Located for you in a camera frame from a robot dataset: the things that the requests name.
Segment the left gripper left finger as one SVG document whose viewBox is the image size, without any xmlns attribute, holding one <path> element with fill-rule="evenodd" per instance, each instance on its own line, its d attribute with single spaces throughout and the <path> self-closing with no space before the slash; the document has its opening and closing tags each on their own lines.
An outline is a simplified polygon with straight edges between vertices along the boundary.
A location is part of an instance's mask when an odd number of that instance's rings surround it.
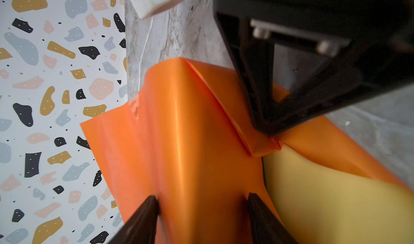
<svg viewBox="0 0 414 244">
<path fill-rule="evenodd" d="M 156 196 L 148 196 L 109 244 L 155 244 L 159 213 Z"/>
</svg>

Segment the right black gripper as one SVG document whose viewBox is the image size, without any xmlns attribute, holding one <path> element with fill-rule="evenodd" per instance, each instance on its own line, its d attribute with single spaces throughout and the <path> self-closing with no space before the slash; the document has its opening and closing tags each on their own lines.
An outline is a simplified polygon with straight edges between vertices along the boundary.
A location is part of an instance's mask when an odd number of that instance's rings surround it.
<svg viewBox="0 0 414 244">
<path fill-rule="evenodd" d="M 213 13 L 268 136 L 414 82 L 414 0 L 213 0 Z"/>
</svg>

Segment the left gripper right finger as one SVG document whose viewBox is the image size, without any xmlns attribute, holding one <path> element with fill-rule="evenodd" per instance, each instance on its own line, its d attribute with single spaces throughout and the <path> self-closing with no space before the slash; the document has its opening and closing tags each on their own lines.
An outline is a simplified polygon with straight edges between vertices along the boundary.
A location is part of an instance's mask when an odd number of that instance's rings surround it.
<svg viewBox="0 0 414 244">
<path fill-rule="evenodd" d="M 248 212 L 254 244 L 298 243 L 266 206 L 259 195 L 255 193 L 249 193 Z"/>
</svg>

